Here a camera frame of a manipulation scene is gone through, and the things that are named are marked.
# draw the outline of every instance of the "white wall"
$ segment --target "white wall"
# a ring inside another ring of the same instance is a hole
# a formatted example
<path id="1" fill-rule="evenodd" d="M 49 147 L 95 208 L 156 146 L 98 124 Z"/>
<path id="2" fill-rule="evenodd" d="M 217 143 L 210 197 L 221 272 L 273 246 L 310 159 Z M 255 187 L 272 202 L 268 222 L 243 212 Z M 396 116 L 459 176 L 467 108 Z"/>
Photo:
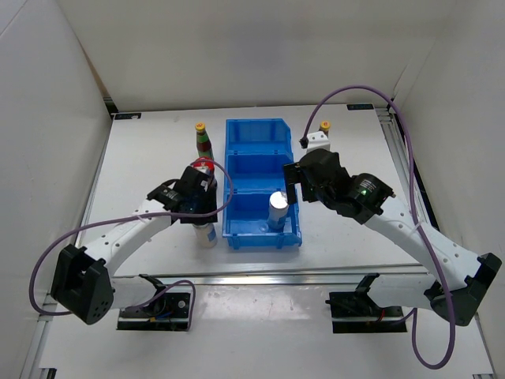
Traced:
<path id="1" fill-rule="evenodd" d="M 58 2 L 118 108 L 133 111 L 310 104 L 360 82 L 393 95 L 455 0 Z"/>
<path id="2" fill-rule="evenodd" d="M 53 0 L 0 6 L 0 377 L 17 378 L 36 313 L 36 258 L 81 218 L 110 119 Z M 38 282 L 51 282 L 54 257 Z"/>
<path id="3" fill-rule="evenodd" d="M 505 262 L 503 0 L 458 1 L 403 109 L 442 231 Z M 505 377 L 505 267 L 479 314 Z"/>

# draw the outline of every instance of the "white table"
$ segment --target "white table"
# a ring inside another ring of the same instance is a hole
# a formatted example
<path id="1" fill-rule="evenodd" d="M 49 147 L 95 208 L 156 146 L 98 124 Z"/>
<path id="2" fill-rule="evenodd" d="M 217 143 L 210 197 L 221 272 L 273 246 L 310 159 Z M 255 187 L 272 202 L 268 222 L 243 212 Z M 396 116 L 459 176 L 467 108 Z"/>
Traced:
<path id="1" fill-rule="evenodd" d="M 284 118 L 291 128 L 294 157 L 299 160 L 302 150 L 297 140 L 312 109 L 151 112 L 137 120 L 115 121 L 89 221 L 126 216 L 151 189 L 178 177 L 196 158 L 196 122 L 207 124 L 215 158 L 223 161 L 227 118 Z M 331 105 L 321 109 L 315 128 L 322 119 L 331 120 L 332 150 L 340 152 L 342 165 L 350 174 L 373 173 L 405 200 L 375 111 L 348 111 L 346 106 Z M 218 179 L 223 183 L 221 174 Z M 219 188 L 221 203 L 223 185 Z M 57 379 L 470 379 L 474 373 L 492 372 L 475 321 L 458 328 L 454 357 L 436 372 L 416 360 L 410 333 L 332 334 L 330 311 L 324 300 L 330 291 L 355 288 L 362 275 L 350 272 L 422 269 L 408 266 L 415 262 L 382 236 L 320 204 L 300 203 L 300 223 L 302 247 L 280 251 L 235 251 L 222 239 L 214 249 L 203 250 L 197 246 L 190 226 L 175 225 L 131 256 L 118 274 L 338 268 L 347 272 L 341 276 L 347 284 L 199 285 L 193 327 L 188 333 L 119 332 L 115 330 L 117 311 L 109 312 L 93 326 L 76 317 L 59 317 L 51 323 L 40 366 L 57 368 Z M 84 242 L 101 233 L 89 231 Z M 429 362 L 438 362 L 447 346 L 447 322 L 433 312 L 420 311 L 419 329 L 422 354 Z"/>
<path id="2" fill-rule="evenodd" d="M 458 328 L 449 364 L 425 369 L 409 332 L 332 334 L 326 286 L 198 286 L 190 332 L 115 330 L 117 311 L 93 326 L 53 321 L 41 366 L 56 379 L 472 379 L 491 373 L 475 321 Z M 448 324 L 420 311 L 419 348 L 438 362 Z"/>
<path id="3" fill-rule="evenodd" d="M 294 158 L 304 154 L 300 139 L 312 106 L 256 107 L 198 111 L 142 113 L 140 119 L 115 120 L 94 192 L 89 222 L 129 215 L 147 193 L 161 182 L 178 178 L 197 158 L 194 126 L 207 125 L 215 158 L 223 161 L 225 125 L 228 118 L 283 118 L 291 128 Z M 330 120 L 332 151 L 350 174 L 369 172 L 392 187 L 405 200 L 376 112 L 348 111 L 345 105 L 322 107 L 314 120 Z M 223 175 L 218 204 L 223 201 Z M 221 215 L 216 232 L 221 235 Z M 142 246 L 116 275 L 236 272 L 289 268 L 354 268 L 415 264 L 383 236 L 328 211 L 322 204 L 300 202 L 303 244 L 277 250 L 232 250 L 225 239 L 206 250 L 196 244 L 189 225 L 174 225 Z M 105 229 L 87 231 L 84 243 Z"/>

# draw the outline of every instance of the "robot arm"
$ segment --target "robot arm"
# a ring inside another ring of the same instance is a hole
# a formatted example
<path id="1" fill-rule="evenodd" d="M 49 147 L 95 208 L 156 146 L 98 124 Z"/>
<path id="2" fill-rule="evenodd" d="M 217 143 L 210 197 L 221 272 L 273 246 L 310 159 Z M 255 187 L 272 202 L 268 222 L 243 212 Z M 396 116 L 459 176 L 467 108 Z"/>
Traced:
<path id="1" fill-rule="evenodd" d="M 298 162 L 284 166 L 288 202 L 297 201 L 294 185 L 301 183 L 303 201 L 320 201 L 339 215 L 355 219 L 404 249 L 425 266 L 428 275 L 366 276 L 350 294 L 357 307 L 370 310 L 387 306 L 432 309 L 448 319 L 447 304 L 432 258 L 414 225 L 409 209 L 393 190 L 373 175 L 349 176 L 339 154 L 323 148 L 309 149 Z M 477 256 L 458 246 L 431 225 L 421 223 L 432 243 L 451 290 L 456 324 L 468 325 L 501 260 L 489 253 Z"/>
<path id="2" fill-rule="evenodd" d="M 187 167 L 180 179 L 164 182 L 147 195 L 133 212 L 136 219 L 119 223 L 86 246 L 65 247 L 58 255 L 51 296 L 88 325 L 95 324 L 111 309 L 148 301 L 164 288 L 158 280 L 147 275 L 130 278 L 113 275 L 136 250 L 177 220 L 196 224 L 216 222 L 216 214 L 190 217 L 216 210 L 213 180 L 209 172 Z M 148 216 L 166 211 L 181 216 Z"/>

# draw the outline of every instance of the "small white container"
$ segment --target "small white container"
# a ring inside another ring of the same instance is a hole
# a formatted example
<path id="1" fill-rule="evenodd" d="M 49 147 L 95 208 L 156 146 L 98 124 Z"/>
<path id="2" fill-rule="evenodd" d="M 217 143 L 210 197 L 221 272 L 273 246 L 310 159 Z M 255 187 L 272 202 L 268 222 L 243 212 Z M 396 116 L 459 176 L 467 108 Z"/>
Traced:
<path id="1" fill-rule="evenodd" d="M 218 243 L 217 235 L 213 223 L 206 223 L 205 225 L 193 224 L 195 230 L 196 240 L 202 247 L 211 248 Z"/>
<path id="2" fill-rule="evenodd" d="M 274 192 L 270 196 L 270 206 L 268 207 L 268 226 L 271 229 L 283 229 L 289 208 L 286 193 L 282 191 Z"/>

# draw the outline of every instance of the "yellow bottle cap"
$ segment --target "yellow bottle cap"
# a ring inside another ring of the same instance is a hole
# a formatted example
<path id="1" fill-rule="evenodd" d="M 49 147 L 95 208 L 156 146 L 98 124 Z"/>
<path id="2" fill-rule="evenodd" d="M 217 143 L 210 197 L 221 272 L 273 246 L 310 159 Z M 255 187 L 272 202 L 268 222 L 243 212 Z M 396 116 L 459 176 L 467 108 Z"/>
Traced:
<path id="1" fill-rule="evenodd" d="M 203 122 L 198 122 L 195 125 L 195 129 L 197 132 L 203 132 L 205 130 L 205 124 Z"/>
<path id="2" fill-rule="evenodd" d="M 326 120 L 325 121 L 321 121 L 320 128 L 322 130 L 329 130 L 331 128 L 331 122 L 326 121 Z"/>

